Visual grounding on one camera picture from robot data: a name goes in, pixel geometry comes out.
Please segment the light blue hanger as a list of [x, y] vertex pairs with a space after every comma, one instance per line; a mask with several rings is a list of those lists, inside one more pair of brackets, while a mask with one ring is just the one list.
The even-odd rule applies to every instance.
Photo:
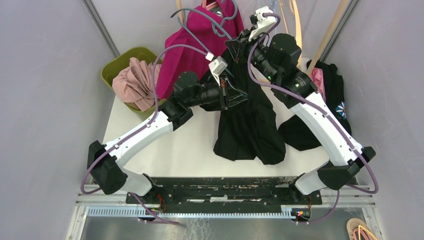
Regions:
[[269, 7], [270, 7], [270, 9], [271, 9], [274, 13], [276, 13], [276, 12], [277, 12], [277, 11], [276, 11], [277, 1], [276, 1], [276, 0], [268, 0], [268, 3], [269, 3]]

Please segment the light pink dress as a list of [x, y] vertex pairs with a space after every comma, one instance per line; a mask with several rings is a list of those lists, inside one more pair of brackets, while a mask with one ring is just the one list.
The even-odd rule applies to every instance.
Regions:
[[112, 80], [116, 96], [135, 110], [150, 109], [155, 104], [152, 80], [157, 83], [162, 65], [153, 66], [153, 63], [131, 57], [128, 67]]

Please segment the grey-blue plastic hanger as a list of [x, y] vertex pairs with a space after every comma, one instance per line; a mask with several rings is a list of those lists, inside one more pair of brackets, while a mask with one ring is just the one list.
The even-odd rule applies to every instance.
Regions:
[[166, 46], [187, 44], [195, 48], [221, 55], [226, 50], [225, 42], [237, 37], [244, 29], [239, 6], [235, 0], [216, 0], [216, 12], [203, 5], [195, 8], [181, 7], [171, 14], [184, 15], [184, 22], [178, 19], [181, 30], [171, 35]]

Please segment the beige wooden hanger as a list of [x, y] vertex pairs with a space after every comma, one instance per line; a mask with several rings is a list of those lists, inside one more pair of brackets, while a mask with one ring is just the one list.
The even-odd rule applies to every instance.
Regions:
[[[297, 45], [300, 47], [300, 49], [303, 49], [303, 36], [302, 36], [302, 25], [301, 25], [301, 20], [300, 20], [300, 14], [299, 14], [299, 9], [298, 9], [298, 4], [296, 0], [289, 0], [289, 9], [290, 12], [294, 15], [294, 24], [295, 24], [295, 40]], [[288, 30], [288, 26], [287, 26], [287, 21], [285, 18], [285, 13], [284, 13], [284, 4], [282, 0], [278, 0], [279, 3], [279, 7], [280, 7], [280, 11], [281, 11], [281, 16], [283, 19], [283, 24], [286, 30], [286, 33], [289, 33]]]

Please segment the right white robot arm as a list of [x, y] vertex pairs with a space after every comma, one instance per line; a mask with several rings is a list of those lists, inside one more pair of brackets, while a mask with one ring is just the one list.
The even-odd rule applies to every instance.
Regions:
[[376, 156], [370, 146], [357, 142], [332, 114], [317, 86], [297, 64], [301, 48], [293, 36], [279, 33], [264, 45], [264, 37], [250, 39], [246, 29], [225, 45], [232, 58], [257, 69], [275, 97], [299, 117], [325, 149], [329, 159], [290, 184], [289, 199], [302, 204], [309, 194], [325, 188], [339, 190]]

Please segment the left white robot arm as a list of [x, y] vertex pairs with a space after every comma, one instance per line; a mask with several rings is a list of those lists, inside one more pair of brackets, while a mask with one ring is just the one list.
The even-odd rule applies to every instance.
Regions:
[[125, 169], [137, 153], [164, 135], [176, 131], [193, 117], [192, 107], [209, 106], [212, 111], [225, 111], [248, 99], [245, 93], [229, 91], [229, 78], [224, 72], [218, 80], [199, 83], [192, 71], [180, 74], [173, 91], [144, 122], [107, 143], [98, 140], [88, 147], [87, 171], [106, 195], [119, 190], [138, 195], [145, 203], [156, 200], [158, 191], [143, 174]]

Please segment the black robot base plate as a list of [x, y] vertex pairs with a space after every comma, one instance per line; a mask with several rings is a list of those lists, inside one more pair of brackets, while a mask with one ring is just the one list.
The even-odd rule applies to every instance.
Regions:
[[271, 214], [281, 206], [322, 205], [320, 192], [303, 195], [294, 177], [154, 177], [140, 197], [166, 214]]

